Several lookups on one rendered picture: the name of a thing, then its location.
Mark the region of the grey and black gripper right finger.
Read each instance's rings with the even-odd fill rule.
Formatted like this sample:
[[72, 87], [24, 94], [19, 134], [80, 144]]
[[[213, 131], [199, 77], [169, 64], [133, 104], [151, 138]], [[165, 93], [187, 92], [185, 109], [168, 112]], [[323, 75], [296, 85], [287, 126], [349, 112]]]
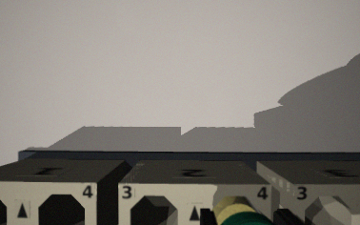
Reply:
[[273, 212], [274, 225], [306, 225], [289, 209], [277, 209]]

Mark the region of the beige bucket adapter block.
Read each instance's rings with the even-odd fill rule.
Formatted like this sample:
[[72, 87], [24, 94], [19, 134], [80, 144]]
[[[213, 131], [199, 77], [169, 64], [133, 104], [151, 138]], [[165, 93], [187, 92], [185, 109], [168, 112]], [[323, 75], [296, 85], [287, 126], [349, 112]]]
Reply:
[[118, 225], [126, 159], [26, 158], [0, 166], [0, 225]]
[[256, 160], [271, 184], [271, 218], [289, 209], [306, 225], [360, 225], [360, 162]]
[[271, 184], [242, 160], [139, 160], [118, 183], [118, 225], [200, 225], [225, 196], [271, 218]]

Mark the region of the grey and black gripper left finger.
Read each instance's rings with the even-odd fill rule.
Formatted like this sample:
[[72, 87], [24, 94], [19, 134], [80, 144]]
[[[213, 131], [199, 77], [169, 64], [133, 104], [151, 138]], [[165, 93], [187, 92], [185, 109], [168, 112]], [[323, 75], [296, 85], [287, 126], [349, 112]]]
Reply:
[[214, 211], [210, 208], [200, 208], [200, 225], [218, 225]]

